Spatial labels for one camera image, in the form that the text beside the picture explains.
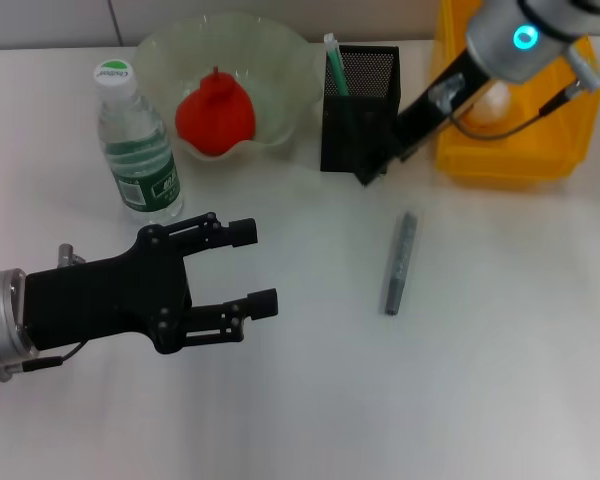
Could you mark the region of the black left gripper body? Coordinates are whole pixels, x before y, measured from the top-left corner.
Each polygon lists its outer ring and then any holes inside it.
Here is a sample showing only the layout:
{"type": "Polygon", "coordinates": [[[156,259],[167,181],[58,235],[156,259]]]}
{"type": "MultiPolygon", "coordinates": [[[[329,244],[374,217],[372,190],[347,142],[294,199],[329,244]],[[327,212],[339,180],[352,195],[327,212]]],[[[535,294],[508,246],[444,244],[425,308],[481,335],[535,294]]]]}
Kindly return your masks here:
{"type": "Polygon", "coordinates": [[[40,351],[139,333],[169,353],[181,348],[175,326],[190,305],[183,255],[153,225],[116,257],[29,274],[23,320],[40,351]]]}

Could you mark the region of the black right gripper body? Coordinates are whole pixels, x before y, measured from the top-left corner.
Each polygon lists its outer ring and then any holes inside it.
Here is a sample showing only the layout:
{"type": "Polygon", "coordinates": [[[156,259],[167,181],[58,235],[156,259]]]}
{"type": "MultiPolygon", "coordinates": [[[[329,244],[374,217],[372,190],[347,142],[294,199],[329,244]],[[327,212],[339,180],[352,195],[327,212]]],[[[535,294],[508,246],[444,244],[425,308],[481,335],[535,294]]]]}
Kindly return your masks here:
{"type": "Polygon", "coordinates": [[[421,146],[449,123],[449,115],[459,115],[492,83],[467,49],[431,82],[427,89],[406,109],[392,126],[399,156],[410,144],[421,146]]]}

